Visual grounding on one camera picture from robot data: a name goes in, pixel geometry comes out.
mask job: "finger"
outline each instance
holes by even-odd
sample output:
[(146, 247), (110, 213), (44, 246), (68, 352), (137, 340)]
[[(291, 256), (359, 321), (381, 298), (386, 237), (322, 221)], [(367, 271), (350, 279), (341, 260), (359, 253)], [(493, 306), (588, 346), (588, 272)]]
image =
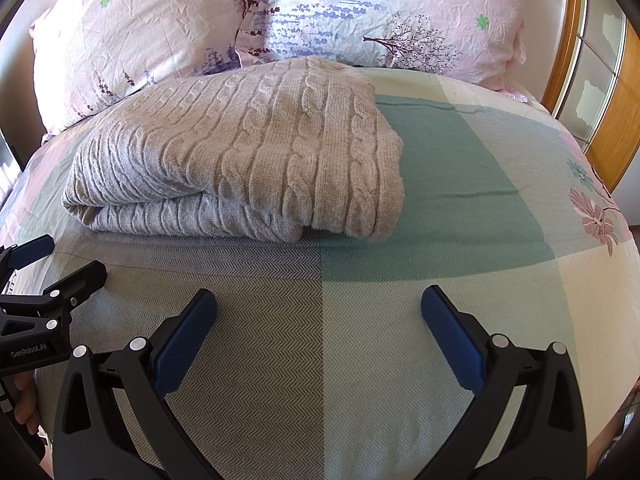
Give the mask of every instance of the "finger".
[(38, 433), (38, 430), (40, 429), (40, 424), (41, 424), (42, 420), (40, 418), (40, 412), (38, 410), (36, 410), (33, 415), (31, 415), (28, 420), (27, 420), (27, 430), (29, 430), (29, 433), (31, 433), (32, 435), (35, 435), (36, 433)]
[(18, 424), (24, 424), (29, 417), (33, 415), (33, 412), (36, 410), (37, 399), (36, 384), (31, 382), (22, 391), (20, 400), (14, 408), (15, 420), (18, 421)]
[(33, 370), (14, 375), (15, 387), (20, 391), (23, 391), (31, 381), (33, 381)]

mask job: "pillow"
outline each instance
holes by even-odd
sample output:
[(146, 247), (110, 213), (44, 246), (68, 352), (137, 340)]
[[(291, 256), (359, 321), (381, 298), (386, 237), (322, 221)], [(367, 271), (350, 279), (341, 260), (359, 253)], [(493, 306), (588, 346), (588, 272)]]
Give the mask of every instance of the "pillow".
[(236, 48), (265, 62), (317, 54), (355, 66), (447, 75), (503, 91), (508, 88), (505, 69), (526, 57), (520, 37), (523, 2), (254, 0)]
[(168, 78), (239, 67), (246, 0), (57, 0), (31, 26), (50, 134)]

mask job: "beige knit throw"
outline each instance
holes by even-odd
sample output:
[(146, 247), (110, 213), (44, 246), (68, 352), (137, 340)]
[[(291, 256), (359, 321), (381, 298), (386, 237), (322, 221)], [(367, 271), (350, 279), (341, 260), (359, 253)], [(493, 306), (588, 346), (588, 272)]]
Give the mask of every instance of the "beige knit throw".
[(64, 207), (95, 231), (370, 240), (402, 208), (402, 140), (358, 70), (319, 57), (178, 79), (95, 118)]

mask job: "bedsheet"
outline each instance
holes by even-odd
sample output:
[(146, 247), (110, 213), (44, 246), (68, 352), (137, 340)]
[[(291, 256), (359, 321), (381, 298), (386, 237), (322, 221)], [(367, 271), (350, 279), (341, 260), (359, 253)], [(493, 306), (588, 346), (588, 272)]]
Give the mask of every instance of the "bedsheet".
[[(548, 114), (448, 78), (363, 70), (404, 141), (404, 208), (385, 242), (92, 232), (61, 204), (88, 118), (36, 152), (0, 212), (5, 244), (56, 240), (52, 257), (18, 272), (13, 292), (37, 294), (104, 262), (105, 287), (71, 326), (74, 344), (101, 351), (148, 335), (199, 288), (212, 290), (218, 320), (167, 399), (228, 480), (413, 478), (471, 400), (420, 317), (433, 283), (490, 333), (533, 348), (564, 342), (591, 441), (640, 372), (640, 258), (614, 201)], [(64, 370), (37, 373), (47, 431)]]

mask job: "blue gripper pad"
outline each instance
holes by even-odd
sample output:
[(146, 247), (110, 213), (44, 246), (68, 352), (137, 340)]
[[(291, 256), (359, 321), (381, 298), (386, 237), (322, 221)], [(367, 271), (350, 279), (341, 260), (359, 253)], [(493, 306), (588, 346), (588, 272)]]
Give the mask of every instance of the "blue gripper pad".
[(39, 259), (49, 256), (53, 252), (55, 242), (49, 235), (31, 240), (11, 252), (7, 264), (13, 269), (22, 269)]
[(484, 358), (434, 286), (423, 292), (421, 311), (458, 383), (477, 397), (484, 388)]
[(154, 361), (154, 389), (161, 397), (180, 388), (218, 313), (216, 297), (201, 288)]

